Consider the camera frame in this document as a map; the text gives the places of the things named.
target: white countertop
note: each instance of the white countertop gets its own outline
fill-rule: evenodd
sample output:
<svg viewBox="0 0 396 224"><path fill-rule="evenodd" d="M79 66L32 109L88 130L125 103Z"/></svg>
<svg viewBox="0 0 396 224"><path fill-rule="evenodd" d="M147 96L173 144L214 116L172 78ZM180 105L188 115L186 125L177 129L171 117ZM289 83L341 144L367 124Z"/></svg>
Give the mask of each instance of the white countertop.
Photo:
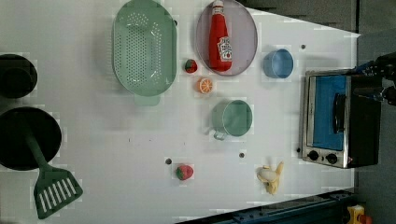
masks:
<svg viewBox="0 0 396 224"><path fill-rule="evenodd" d="M243 74L221 77L199 61L193 42L196 22L211 1L162 0L178 21L177 78L159 105L140 107L111 67L112 18L125 2L0 0L0 52L23 52L38 72L36 90L0 101L1 112L23 105L52 112L64 135L52 165L73 172L84 189L77 202L38 221L37 170L0 167L0 220L173 223L353 187L353 170L302 161L296 148L305 71L355 66L358 35L250 9L259 35L256 58ZM285 80L262 71L263 57L278 48L288 49L296 64ZM190 58L199 65L193 76L182 69ZM198 76L216 82L211 96L192 89ZM246 136L220 142L206 133L210 110L223 98L252 105ZM164 163L167 158L173 165ZM285 167L272 196L256 169L281 161ZM184 182L173 173L182 162L194 168Z"/></svg>

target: blue bowl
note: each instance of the blue bowl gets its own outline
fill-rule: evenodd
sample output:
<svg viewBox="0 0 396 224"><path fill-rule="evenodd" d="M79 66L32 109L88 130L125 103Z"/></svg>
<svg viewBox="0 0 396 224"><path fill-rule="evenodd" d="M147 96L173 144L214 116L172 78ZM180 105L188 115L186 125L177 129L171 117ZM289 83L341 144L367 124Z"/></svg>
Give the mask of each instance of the blue bowl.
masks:
<svg viewBox="0 0 396 224"><path fill-rule="evenodd" d="M286 49L273 51L264 58L264 73L268 77L287 78L293 66L293 58Z"/></svg>

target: orange slice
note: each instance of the orange slice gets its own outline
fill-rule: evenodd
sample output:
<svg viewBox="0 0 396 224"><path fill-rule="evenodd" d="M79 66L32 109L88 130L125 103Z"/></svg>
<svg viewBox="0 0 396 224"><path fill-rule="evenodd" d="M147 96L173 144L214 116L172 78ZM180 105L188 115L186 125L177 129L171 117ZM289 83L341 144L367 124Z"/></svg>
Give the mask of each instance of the orange slice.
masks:
<svg viewBox="0 0 396 224"><path fill-rule="evenodd" d="M213 89L213 82L207 77L201 77L197 81L197 90L200 93L207 94L210 93Z"/></svg>

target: pink plate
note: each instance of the pink plate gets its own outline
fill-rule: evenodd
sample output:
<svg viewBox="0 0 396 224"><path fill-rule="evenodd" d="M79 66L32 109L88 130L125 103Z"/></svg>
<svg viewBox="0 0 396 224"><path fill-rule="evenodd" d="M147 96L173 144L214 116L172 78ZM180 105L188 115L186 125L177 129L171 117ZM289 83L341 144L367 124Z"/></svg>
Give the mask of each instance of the pink plate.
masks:
<svg viewBox="0 0 396 224"><path fill-rule="evenodd" d="M225 72L212 70L222 76L243 73L251 64L257 50L257 29L247 9L234 0L223 0L224 15L233 48L233 66ZM212 20L212 4L209 4L198 20L195 45L202 61L209 67L209 32Z"/></svg>

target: strawberry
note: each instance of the strawberry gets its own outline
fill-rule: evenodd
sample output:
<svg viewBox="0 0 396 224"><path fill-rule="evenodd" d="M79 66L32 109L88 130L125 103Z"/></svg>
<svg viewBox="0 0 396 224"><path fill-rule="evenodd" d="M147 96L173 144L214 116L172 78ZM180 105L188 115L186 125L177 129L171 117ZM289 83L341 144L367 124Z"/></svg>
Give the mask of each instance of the strawberry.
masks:
<svg viewBox="0 0 396 224"><path fill-rule="evenodd" d="M193 173L194 171L189 165L180 165L176 169L177 178L179 178L180 180L186 180L190 178Z"/></svg>
<svg viewBox="0 0 396 224"><path fill-rule="evenodd" d="M186 72L188 73L196 72L196 70L198 69L197 62L193 59L188 59L184 69L186 69Z"/></svg>

